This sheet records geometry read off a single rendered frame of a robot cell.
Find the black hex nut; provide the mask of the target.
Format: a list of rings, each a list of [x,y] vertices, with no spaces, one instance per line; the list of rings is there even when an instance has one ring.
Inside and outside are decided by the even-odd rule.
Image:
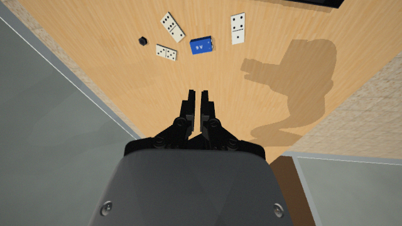
[[[141,37],[140,39],[139,39],[139,44],[141,44],[141,45],[146,45],[148,42],[147,42],[147,39],[145,38],[145,37]]]

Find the blue nine-volt battery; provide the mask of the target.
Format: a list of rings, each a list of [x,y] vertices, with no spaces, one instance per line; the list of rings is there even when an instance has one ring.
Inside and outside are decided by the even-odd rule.
[[[190,40],[190,47],[193,55],[210,52],[214,48],[211,36]]]

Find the white domino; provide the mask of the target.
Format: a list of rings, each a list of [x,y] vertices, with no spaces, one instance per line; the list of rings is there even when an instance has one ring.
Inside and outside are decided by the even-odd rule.
[[[167,12],[160,22],[177,43],[186,35],[170,12]]]
[[[176,61],[177,50],[171,49],[169,47],[156,44],[156,55]]]
[[[232,45],[244,43],[245,12],[231,16]]]

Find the black three-compartment bin rack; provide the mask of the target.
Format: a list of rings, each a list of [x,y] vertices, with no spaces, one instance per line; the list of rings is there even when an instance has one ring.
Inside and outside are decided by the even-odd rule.
[[[313,4],[313,5],[317,5],[317,6],[325,6],[325,7],[337,8],[337,9],[344,2],[344,0],[285,0],[285,1]]]

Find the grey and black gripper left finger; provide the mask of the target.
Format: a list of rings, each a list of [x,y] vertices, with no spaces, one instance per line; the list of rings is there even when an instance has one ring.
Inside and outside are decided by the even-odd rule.
[[[182,101],[180,116],[173,124],[155,137],[130,141],[126,144],[124,156],[141,149],[187,149],[188,137],[194,131],[195,91],[189,90],[188,100]]]

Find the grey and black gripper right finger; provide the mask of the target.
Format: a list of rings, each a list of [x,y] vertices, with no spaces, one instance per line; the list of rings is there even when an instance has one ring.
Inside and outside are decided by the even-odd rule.
[[[206,150],[244,151],[257,154],[266,160],[262,146],[240,141],[222,127],[220,120],[215,118],[214,102],[209,101],[208,90],[202,91],[201,95],[200,132],[205,137]]]

